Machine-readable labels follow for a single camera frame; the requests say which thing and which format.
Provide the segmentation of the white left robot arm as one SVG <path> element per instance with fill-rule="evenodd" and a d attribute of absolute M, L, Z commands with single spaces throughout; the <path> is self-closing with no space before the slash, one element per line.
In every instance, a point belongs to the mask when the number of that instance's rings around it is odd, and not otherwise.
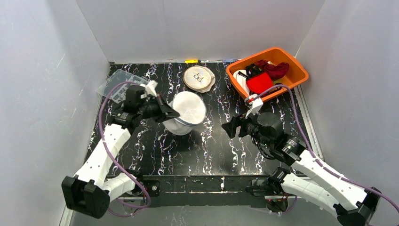
<path fill-rule="evenodd" d="M 136 187 L 142 191 L 145 205 L 134 206 L 134 214 L 150 206 L 151 196 L 138 181 L 139 176 L 115 158 L 141 120 L 152 118 L 161 123 L 180 115 L 156 92 L 155 81 L 127 84 L 125 99 L 112 111 L 108 124 L 102 124 L 102 113 L 98 115 L 101 141 L 74 176 L 66 176 L 61 184 L 66 207 L 96 219 L 106 213 L 113 200 Z"/>

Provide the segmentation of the dark red bra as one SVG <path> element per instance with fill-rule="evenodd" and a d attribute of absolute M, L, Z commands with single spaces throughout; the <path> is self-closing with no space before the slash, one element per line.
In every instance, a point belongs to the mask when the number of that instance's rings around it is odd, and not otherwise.
<path fill-rule="evenodd" d="M 273 64 L 271 61 L 259 60 L 255 62 L 255 65 L 265 71 L 272 80 L 278 80 L 284 77 L 289 71 L 290 65 L 286 62 Z"/>

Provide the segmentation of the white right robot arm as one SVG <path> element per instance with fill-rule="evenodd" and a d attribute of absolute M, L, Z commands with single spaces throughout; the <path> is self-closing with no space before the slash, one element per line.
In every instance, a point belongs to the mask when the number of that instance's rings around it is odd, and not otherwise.
<path fill-rule="evenodd" d="M 323 165 L 319 157 L 313 157 L 303 141 L 286 133 L 276 115 L 234 116 L 221 127 L 229 138 L 251 136 L 260 153 L 269 151 L 274 159 L 311 179 L 303 180 L 278 167 L 263 182 L 268 190 L 300 196 L 330 212 L 343 226 L 369 224 L 378 206 L 379 197 L 375 194 L 378 190 L 346 182 L 345 176 Z"/>

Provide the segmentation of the bright red bra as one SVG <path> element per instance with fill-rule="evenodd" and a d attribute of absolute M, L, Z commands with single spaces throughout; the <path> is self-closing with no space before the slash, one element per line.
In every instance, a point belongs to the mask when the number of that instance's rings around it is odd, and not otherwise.
<path fill-rule="evenodd" d="M 252 76 L 246 80 L 248 89 L 256 94 L 261 94 L 265 90 L 273 86 L 273 82 L 268 73 L 263 72 L 256 76 Z"/>

